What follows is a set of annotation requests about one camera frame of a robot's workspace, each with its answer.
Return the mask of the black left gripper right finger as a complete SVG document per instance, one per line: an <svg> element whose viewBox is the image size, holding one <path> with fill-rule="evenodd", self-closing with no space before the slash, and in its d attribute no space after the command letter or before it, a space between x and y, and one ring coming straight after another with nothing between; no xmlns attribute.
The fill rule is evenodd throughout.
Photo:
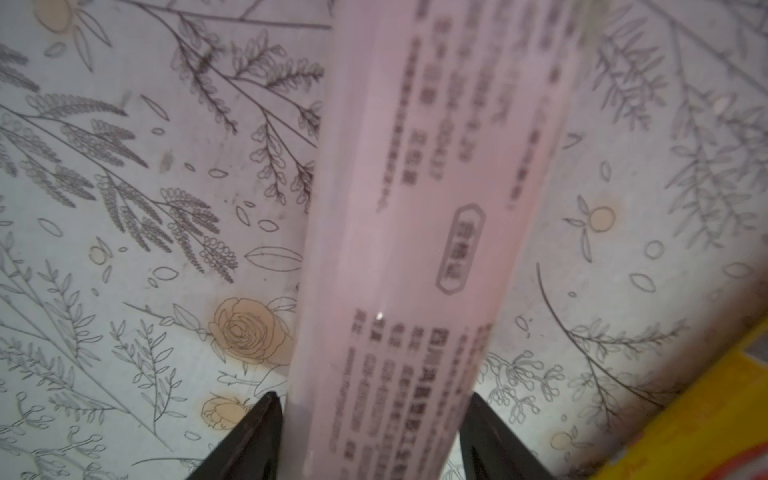
<svg viewBox="0 0 768 480"><path fill-rule="evenodd" d="M468 480L554 480L506 423L473 393L459 429Z"/></svg>

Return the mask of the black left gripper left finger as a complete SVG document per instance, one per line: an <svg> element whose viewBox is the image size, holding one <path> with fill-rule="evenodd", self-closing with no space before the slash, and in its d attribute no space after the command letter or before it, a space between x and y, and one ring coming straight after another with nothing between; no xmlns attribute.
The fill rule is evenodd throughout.
<svg viewBox="0 0 768 480"><path fill-rule="evenodd" d="M269 391L188 480L275 480L282 425L280 398Z"/></svg>

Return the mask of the white green plastic wrap roll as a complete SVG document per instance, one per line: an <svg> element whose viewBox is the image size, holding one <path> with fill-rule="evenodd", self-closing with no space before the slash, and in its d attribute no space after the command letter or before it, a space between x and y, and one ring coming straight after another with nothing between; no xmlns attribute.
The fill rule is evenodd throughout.
<svg viewBox="0 0 768 480"><path fill-rule="evenodd" d="M605 1L341 1L281 479L435 479Z"/></svg>

